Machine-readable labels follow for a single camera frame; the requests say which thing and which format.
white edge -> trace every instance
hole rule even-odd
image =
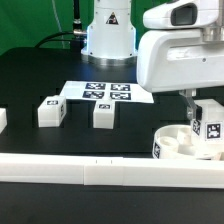
[[[224,188],[224,162],[0,153],[0,181]]]

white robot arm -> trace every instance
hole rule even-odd
[[[149,92],[224,85],[223,0],[172,2],[144,14],[158,30],[140,41],[138,83]]]

black label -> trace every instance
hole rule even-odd
[[[86,89],[105,90],[105,83],[86,83]]]
[[[102,99],[104,97],[104,92],[100,91],[84,91],[83,98],[88,99]]]
[[[119,25],[114,12],[111,14],[111,16],[110,16],[110,18],[107,20],[107,23],[106,23],[106,24]]]
[[[161,151],[160,146],[155,142],[154,148],[153,148],[153,154],[155,155],[157,159],[159,159],[160,157],[160,151]]]
[[[47,105],[58,105],[58,101],[57,100],[49,100],[49,101],[47,101]]]
[[[220,139],[221,138],[221,124],[207,124],[207,139]]]
[[[118,90],[118,91],[130,91],[130,85],[124,84],[111,84],[111,90]]]
[[[200,135],[200,130],[201,130],[201,122],[194,120],[193,123],[193,131],[199,136]]]
[[[111,92],[110,97],[113,100],[131,100],[131,93]]]
[[[99,108],[103,110],[109,110],[110,104],[99,104]]]

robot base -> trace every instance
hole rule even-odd
[[[97,58],[91,55],[82,54],[82,60],[93,63],[93,64],[97,64],[97,65],[103,65],[103,66],[125,66],[130,64],[136,64],[137,55],[130,58],[109,59],[109,58]]]

black and white pattern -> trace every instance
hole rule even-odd
[[[99,109],[109,110],[110,104],[99,104]]]
[[[131,93],[111,92],[110,97],[113,100],[131,100]]]
[[[113,91],[131,91],[130,85],[125,84],[111,84],[111,90]]]
[[[102,99],[104,97],[104,92],[102,91],[84,91],[83,98],[88,99]]]
[[[193,122],[193,131],[199,136],[201,130],[201,122],[194,120]]]
[[[57,100],[48,100],[47,105],[58,105],[58,101]]]
[[[206,139],[207,140],[221,139],[221,132],[222,132],[221,123],[214,123],[214,124],[210,123],[206,125]]]
[[[106,84],[105,83],[86,83],[86,89],[93,89],[93,90],[105,90]]]
[[[160,146],[155,142],[154,148],[153,148],[153,154],[157,159],[159,159],[160,157],[160,150],[161,150]]]
[[[62,104],[62,106],[61,106],[61,117],[63,117],[64,113],[65,113],[65,109],[64,109],[64,105]]]

